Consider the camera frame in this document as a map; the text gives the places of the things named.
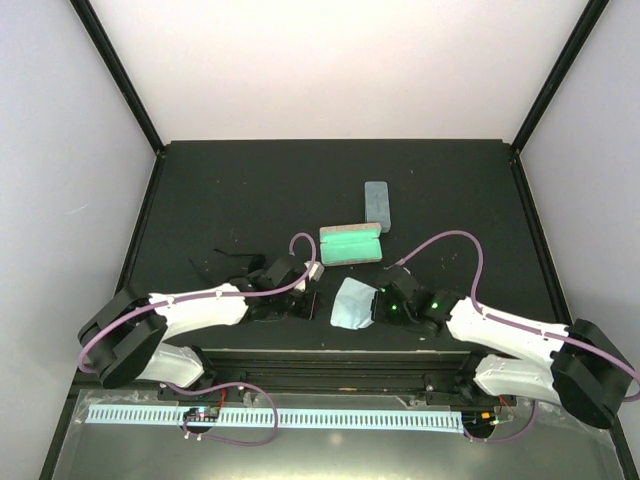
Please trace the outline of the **grey fuzzy glasses case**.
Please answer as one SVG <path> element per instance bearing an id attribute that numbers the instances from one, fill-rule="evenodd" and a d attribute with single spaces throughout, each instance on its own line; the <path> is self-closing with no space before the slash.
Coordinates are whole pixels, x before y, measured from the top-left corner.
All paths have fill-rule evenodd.
<path id="1" fill-rule="evenodd" d="M 321 227 L 321 262 L 325 266 L 379 262 L 383 258 L 381 233 L 377 222 Z"/>

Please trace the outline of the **blue fuzzy glasses case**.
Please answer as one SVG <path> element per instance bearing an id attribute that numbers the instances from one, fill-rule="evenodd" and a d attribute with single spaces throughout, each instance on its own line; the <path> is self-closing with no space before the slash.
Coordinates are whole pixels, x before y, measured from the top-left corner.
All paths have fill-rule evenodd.
<path id="1" fill-rule="evenodd" d="M 388 184 L 384 181 L 367 181 L 364 184 L 365 219 L 378 223 L 382 233 L 391 229 L 391 211 Z"/>

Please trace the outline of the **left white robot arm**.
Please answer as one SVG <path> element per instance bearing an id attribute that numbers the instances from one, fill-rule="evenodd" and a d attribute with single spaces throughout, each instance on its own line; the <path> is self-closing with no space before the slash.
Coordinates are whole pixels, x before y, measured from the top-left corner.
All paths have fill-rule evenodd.
<path id="1" fill-rule="evenodd" d="M 211 327 L 311 318 L 317 303 L 314 284 L 323 272 L 317 260 L 285 255 L 267 269 L 208 290 L 142 296 L 125 288 L 80 330 L 78 365 L 108 389 L 134 380 L 156 381 L 181 388 L 193 399 L 205 398 L 215 376 L 201 349 L 175 346 L 171 339 Z"/>

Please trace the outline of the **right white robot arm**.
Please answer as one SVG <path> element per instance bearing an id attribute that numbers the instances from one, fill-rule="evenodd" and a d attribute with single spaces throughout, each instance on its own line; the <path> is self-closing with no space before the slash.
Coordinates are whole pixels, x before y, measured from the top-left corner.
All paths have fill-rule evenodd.
<path id="1" fill-rule="evenodd" d="M 609 429 L 633 380 L 630 363 L 588 320 L 564 325 L 508 314 L 449 289 L 430 291 L 401 266 L 378 277 L 371 314 L 375 322 L 487 349 L 454 379 L 457 396 L 467 403 L 486 395 L 527 397 Z"/>

